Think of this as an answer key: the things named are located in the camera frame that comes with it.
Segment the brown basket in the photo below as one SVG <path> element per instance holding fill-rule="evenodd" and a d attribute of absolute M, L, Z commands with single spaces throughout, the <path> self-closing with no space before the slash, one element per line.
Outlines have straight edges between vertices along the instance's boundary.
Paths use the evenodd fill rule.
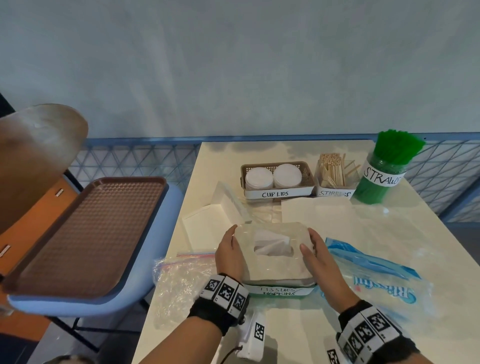
<path fill-rule="evenodd" d="M 245 176 L 247 172 L 252 168 L 257 167 L 264 167 L 270 170 L 272 173 L 275 172 L 276 168 L 282 164 L 293 164 L 295 167 L 300 169 L 301 172 L 301 182 L 300 186 L 291 187 L 291 188 L 299 188 L 299 187 L 311 187 L 315 186 L 315 182 L 313 181 L 313 175 L 308 167 L 306 162 L 297 161 L 297 162 L 280 162 L 280 163 L 262 163 L 262 164 L 244 164 L 240 167 L 241 170 L 241 186 L 245 190 Z M 284 187 L 272 187 L 269 190 L 280 190 L 285 189 Z"/>
<path fill-rule="evenodd" d="M 3 281 L 6 293 L 92 299 L 126 272 L 158 211 L 163 177 L 90 183 Z"/>

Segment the cable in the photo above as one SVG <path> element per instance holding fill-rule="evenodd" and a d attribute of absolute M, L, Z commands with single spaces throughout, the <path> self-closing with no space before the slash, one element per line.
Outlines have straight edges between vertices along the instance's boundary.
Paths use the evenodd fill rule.
<path fill-rule="evenodd" d="M 225 360 L 227 360 L 228 356 L 229 356 L 230 354 L 232 354 L 235 350 L 242 350 L 242 349 L 243 349 L 243 346 L 237 346 L 236 348 L 233 348 L 232 350 L 230 350 L 230 351 L 228 352 L 228 354 L 225 355 L 225 358 L 223 358 L 223 360 L 221 361 L 220 364 L 223 364 L 223 363 L 225 362 Z"/>

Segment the wristband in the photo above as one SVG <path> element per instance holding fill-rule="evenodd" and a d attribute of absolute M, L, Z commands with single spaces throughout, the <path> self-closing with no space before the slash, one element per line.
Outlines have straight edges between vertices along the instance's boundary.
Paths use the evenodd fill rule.
<path fill-rule="evenodd" d="M 359 301 L 338 317 L 342 332 L 336 340 L 352 364 L 385 364 L 406 360 L 420 351 L 386 315 Z"/>
<path fill-rule="evenodd" d="M 201 290 L 188 317 L 212 322 L 225 336 L 243 319 L 249 299 L 248 290 L 238 281 L 223 273 L 215 274 Z"/>

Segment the orange surface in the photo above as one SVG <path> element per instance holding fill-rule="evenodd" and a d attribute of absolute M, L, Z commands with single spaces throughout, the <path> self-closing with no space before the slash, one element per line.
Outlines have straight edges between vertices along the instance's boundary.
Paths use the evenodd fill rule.
<path fill-rule="evenodd" d="M 63 192 L 56 197 L 60 189 Z M 20 220 L 0 235 L 0 252 L 10 245 L 0 257 L 0 274 L 5 276 L 22 259 L 76 196 L 77 192 L 62 177 Z M 8 306 L 3 292 L 0 292 L 0 304 Z M 49 323 L 43 316 L 15 311 L 10 316 L 0 316 L 0 333 L 40 341 Z"/>

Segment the stack of cup lids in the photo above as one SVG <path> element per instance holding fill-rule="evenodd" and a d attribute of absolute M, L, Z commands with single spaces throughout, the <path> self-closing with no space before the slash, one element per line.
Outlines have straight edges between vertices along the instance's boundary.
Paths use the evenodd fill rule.
<path fill-rule="evenodd" d="M 274 184 L 277 188 L 298 187 L 301 177 L 300 169 L 289 163 L 279 165 L 273 172 Z"/>
<path fill-rule="evenodd" d="M 273 188 L 273 174 L 265 167 L 249 170 L 245 176 L 245 189 L 266 190 Z"/>

